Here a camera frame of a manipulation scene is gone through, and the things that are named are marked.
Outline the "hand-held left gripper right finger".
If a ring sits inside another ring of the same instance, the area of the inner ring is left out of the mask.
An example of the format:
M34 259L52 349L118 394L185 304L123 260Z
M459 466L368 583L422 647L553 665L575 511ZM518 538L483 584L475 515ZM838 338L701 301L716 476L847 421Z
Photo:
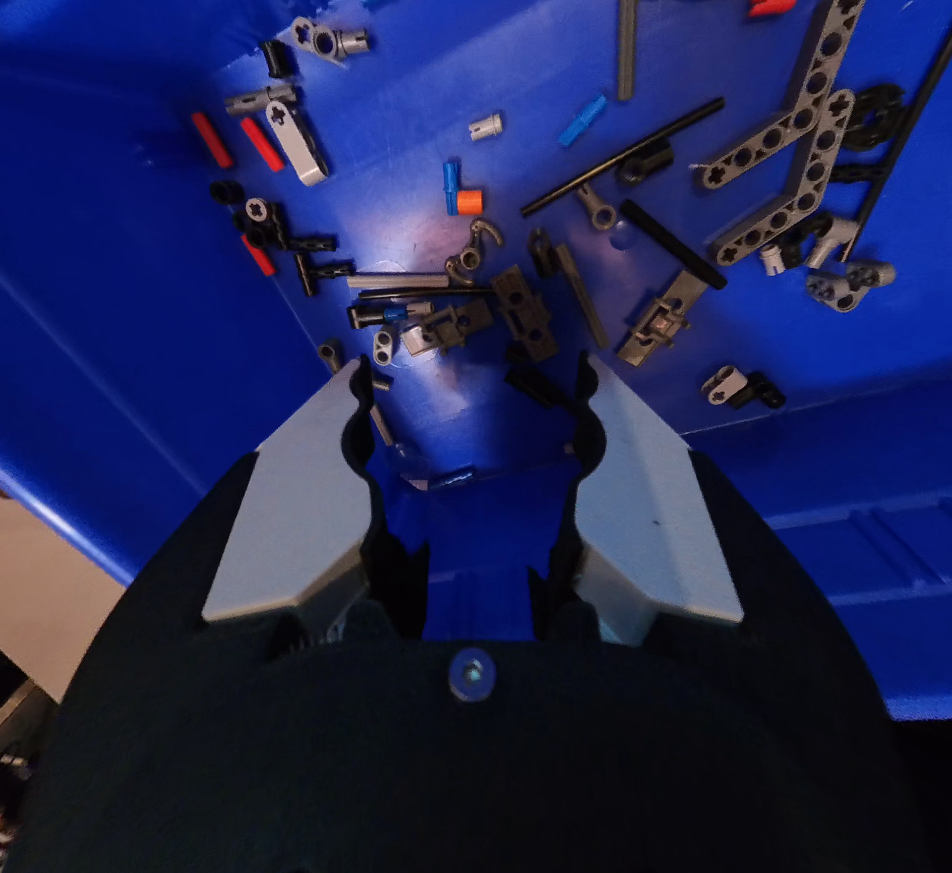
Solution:
M568 403L580 472L543 577L530 571L535 636L567 605L591 606L609 641L643 643L660 615L744 620L691 451L598 356L582 352Z

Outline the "short blue pin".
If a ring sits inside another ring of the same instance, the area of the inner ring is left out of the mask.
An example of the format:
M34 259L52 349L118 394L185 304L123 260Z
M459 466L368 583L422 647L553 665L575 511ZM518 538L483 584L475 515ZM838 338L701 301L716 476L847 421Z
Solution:
M591 100L560 133L558 138L559 145L564 149L569 148L603 114L606 106L607 99L603 94L599 94Z

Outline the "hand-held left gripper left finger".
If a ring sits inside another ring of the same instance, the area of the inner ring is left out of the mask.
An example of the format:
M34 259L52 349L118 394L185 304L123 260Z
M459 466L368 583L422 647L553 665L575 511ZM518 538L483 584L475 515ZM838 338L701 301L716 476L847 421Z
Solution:
M205 624L270 618L295 640L340 641L351 609L371 601L398 636L422 638L429 547L408 551L387 525L368 470L373 391L369 359L351 360L254 452Z

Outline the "long thin black axle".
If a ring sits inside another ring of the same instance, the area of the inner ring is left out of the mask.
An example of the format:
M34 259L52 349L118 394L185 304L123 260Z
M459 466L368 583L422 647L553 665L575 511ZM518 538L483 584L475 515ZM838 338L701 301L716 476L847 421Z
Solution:
M871 180L871 185L867 191L859 212L855 218L858 226L855 237L853 237L843 248L839 256L841 263L850 260L852 253L863 235L863 231L869 222L869 219L875 210L877 202L880 200L887 182L894 172L901 154L909 141L913 130L918 124L922 113L929 103L939 82L943 78L951 60L951 27L946 31L946 35L939 47L938 53L930 65L922 84L915 94L915 97L909 106L904 118L902 119L898 132L894 136L892 143L886 153L885 158L875 167L875 174Z
M650 147L652 148L658 145L662 140L669 140L674 135L697 125L711 116L714 116L723 110L725 105L726 99L723 95L721 95L709 100L703 105L698 106L696 109L677 117L670 123L660 127L660 129L656 129L649 133L649 135L635 141L622 151L610 155L603 161L584 170L575 177L566 180L559 186L550 189L536 199L526 203L520 208L520 215L523 219L528 219L530 216L541 212L541 210L547 208L552 203L565 197L565 195L568 193L584 185L587 185L595 178L624 163L629 158L632 158L636 153L643 152Z

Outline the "round black disc piece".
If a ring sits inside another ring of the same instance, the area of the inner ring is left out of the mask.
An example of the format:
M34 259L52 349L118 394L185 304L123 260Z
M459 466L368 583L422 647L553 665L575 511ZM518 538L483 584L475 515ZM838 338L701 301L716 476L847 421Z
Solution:
M893 138L906 112L904 95L904 89L893 83L876 84L856 94L841 146L865 153Z

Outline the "grey bent liftarm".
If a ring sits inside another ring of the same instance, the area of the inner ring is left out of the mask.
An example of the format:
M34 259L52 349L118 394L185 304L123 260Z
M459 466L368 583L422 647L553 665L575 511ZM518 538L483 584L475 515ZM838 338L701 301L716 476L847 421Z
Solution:
M827 97L816 127L798 141L784 191L711 243L709 255L716 265L736 264L819 209L855 101L851 89Z
M819 5L779 110L699 166L698 182L704 189L722 188L817 126L865 4L866 0L824 0Z

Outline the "grey pin connector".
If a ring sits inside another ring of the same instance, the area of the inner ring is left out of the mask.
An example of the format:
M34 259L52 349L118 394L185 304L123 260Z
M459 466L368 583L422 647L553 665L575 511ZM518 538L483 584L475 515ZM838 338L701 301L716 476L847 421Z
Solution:
M292 42L301 53L328 63L343 64L348 58L370 52L366 30L343 31L307 17L297 17L291 26Z

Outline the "dark grey holed plate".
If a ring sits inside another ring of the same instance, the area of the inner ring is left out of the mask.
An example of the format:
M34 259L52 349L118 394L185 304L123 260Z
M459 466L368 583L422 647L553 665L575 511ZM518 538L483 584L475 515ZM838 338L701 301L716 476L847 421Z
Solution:
M489 305L477 298L460 307L447 307L401 332L403 348L412 357L438 350L441 354L464 346L474 333L490 328L494 316Z
M560 348L550 328L551 314L520 267L510 266L490 284L514 341L530 360L538 364L557 355Z

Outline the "dark grey axle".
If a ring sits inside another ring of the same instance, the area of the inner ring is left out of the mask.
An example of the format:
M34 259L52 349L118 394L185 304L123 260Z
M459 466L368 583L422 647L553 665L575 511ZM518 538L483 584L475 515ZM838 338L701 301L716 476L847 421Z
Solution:
M634 95L638 0L618 0L616 97L621 103Z

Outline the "dark grey axle pin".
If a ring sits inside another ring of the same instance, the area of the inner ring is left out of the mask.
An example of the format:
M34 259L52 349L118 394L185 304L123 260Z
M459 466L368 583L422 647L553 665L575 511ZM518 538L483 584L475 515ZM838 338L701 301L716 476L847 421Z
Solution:
M292 84L279 84L227 97L224 105L229 116L243 117L264 111L273 103L295 105L298 102L297 95Z

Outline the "light grey thin liftarm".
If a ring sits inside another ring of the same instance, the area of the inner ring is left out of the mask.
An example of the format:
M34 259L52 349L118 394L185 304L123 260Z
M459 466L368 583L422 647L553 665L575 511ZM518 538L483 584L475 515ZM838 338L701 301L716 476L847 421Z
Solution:
M306 187L324 182L328 165L301 113L282 101L271 101L265 110L268 125L279 146Z

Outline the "blue plastic bin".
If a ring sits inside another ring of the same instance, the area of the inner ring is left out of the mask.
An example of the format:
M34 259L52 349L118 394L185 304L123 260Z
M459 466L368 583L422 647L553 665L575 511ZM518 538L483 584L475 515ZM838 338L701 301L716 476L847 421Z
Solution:
M950 70L911 134L856 259L895 281L839 316L804 267L765 272L754 251L640 367L616 351L684 267L619 213L600 232L572 193L520 208L709 100L674 135L673 165L631 199L701 258L781 193L797 144L706 190L697 165L773 114L824 0L775 17L749 0L639 0L635 94L614 97L617 0L2 0L2 478L118 582L127 583L243 452L327 380L317 348L369 353L350 328L358 291L305 296L293 254L265 276L208 194L235 178L284 206L295 235L338 244L316 264L441 272L469 220L445 211L443 165L482 189L505 248L488 276L522 270L560 347L541 373L569 393L596 352L567 280L528 249L570 246L607 335L600 359L778 532L827 596L898 721L950 719ZM307 17L366 30L370 52L299 52ZM950 0L866 0L832 93L891 82L913 97L950 27ZM284 42L295 74L268 76L258 44ZM292 84L327 161L306 187L271 171L227 97ZM599 94L603 114L569 148L560 133ZM234 166L190 120L205 113ZM478 142L469 124L500 114ZM720 367L761 371L771 410L744 389L712 406Z

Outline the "black pin connector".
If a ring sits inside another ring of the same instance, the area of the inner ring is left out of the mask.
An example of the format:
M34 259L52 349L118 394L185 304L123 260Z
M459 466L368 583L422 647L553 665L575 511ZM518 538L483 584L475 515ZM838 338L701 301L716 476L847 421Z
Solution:
M771 410L784 407L787 400L778 386L761 371L751 371L744 391L750 400L756 399Z

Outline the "grey perpendicular connector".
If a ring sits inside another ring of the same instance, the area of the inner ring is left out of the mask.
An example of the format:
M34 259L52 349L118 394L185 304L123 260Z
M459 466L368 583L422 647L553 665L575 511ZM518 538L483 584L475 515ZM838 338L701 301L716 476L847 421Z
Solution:
M813 271L807 275L805 289L809 296L839 313L856 309L872 290L892 284L895 267L884 261L856 259L846 263L843 274Z

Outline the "light grey elbow connector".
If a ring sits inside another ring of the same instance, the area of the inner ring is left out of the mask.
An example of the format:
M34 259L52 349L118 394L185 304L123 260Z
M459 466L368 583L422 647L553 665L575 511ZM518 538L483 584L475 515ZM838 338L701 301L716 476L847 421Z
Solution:
M809 270L818 270L837 248L852 242L859 231L859 223L832 213L818 213L804 220L806 234L814 237L814 244L804 259Z

